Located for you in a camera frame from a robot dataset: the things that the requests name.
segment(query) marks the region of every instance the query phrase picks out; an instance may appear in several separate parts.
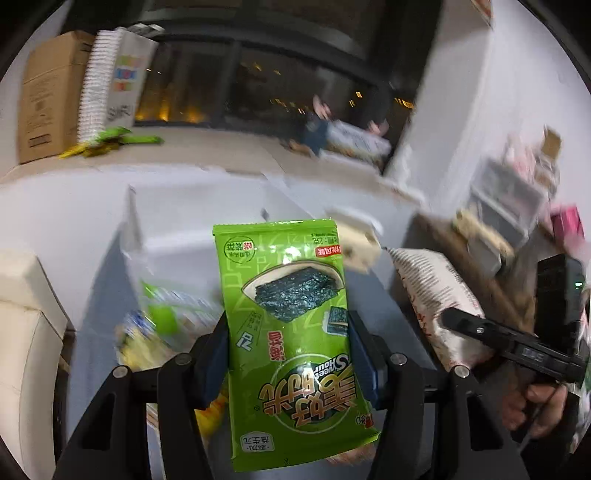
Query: cream chair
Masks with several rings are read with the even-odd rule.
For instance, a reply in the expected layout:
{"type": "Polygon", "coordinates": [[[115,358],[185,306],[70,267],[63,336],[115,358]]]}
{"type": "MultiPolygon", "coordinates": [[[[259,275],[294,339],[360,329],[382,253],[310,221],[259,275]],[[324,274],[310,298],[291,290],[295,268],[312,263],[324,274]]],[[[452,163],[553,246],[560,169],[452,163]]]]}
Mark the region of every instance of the cream chair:
{"type": "Polygon", "coordinates": [[[31,480],[50,480],[53,396],[67,318],[33,254],[0,250],[0,435],[31,480]]]}

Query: green and white package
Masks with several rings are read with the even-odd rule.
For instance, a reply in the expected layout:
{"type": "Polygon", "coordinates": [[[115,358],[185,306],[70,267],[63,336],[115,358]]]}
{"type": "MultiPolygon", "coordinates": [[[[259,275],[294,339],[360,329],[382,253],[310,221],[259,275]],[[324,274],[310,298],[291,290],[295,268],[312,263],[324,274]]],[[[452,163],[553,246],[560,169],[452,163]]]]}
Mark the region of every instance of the green and white package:
{"type": "Polygon", "coordinates": [[[215,225],[230,330],[236,471],[323,459],[373,442],[353,374],[332,220],[215,225]]]}

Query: bolt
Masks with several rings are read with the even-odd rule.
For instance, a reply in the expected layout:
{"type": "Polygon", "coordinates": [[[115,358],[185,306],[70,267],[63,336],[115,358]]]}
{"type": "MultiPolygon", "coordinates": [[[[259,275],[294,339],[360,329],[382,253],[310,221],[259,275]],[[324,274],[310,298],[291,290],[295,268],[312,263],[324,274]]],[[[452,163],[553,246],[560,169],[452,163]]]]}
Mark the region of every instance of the bolt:
{"type": "Polygon", "coordinates": [[[174,363],[177,365],[188,365],[191,363],[191,355],[188,353],[180,353],[174,358],[174,363]]]}
{"type": "Polygon", "coordinates": [[[125,375],[127,375],[127,367],[124,367],[123,365],[120,365],[113,370],[113,376],[115,378],[123,378],[125,375]]]}
{"type": "Polygon", "coordinates": [[[407,362],[406,355],[403,355],[402,353],[392,354],[390,360],[394,365],[398,365],[399,367],[403,366],[407,362]]]}
{"type": "Polygon", "coordinates": [[[453,369],[453,371],[460,378],[466,378],[468,375],[470,375],[470,369],[468,367],[464,367],[463,365],[458,365],[453,369]]]}

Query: table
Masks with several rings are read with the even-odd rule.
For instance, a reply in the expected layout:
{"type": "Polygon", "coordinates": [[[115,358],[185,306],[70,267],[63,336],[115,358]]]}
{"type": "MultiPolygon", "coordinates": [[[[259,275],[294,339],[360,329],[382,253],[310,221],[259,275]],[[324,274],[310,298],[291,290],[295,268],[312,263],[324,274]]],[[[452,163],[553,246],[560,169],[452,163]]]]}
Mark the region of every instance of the table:
{"type": "MultiPolygon", "coordinates": [[[[349,308],[355,309],[371,333],[381,335],[393,352],[401,352],[419,365],[435,369],[432,359],[400,308],[384,290],[375,275],[345,272],[349,308]]],[[[67,390],[66,435],[72,435],[86,407],[111,370],[117,365],[114,329],[130,310],[138,304],[125,271],[124,258],[119,249],[119,235],[109,248],[95,279],[86,317],[76,334],[67,390]]],[[[430,466],[433,437],[434,407],[427,405],[423,422],[420,460],[417,475],[430,466]]],[[[376,426],[383,424],[385,412],[376,412],[376,426]]],[[[160,447],[155,432],[148,428],[150,466],[154,480],[163,479],[160,447]]],[[[236,473],[232,468],[230,427],[228,415],[220,430],[211,438],[209,458],[215,478],[219,479],[278,479],[325,480],[326,478],[364,479],[370,463],[356,466],[332,465],[325,460],[287,468],[261,472],[236,473]]]]}

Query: small cardboard box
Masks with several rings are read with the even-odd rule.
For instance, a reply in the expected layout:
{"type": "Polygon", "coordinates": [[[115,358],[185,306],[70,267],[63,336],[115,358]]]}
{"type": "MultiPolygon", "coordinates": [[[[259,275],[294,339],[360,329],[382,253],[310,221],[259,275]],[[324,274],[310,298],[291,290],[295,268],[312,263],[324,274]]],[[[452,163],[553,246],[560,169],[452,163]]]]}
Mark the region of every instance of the small cardboard box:
{"type": "Polygon", "coordinates": [[[94,36],[64,33],[29,55],[18,115],[18,161],[57,155],[76,144],[78,105],[94,36]]]}

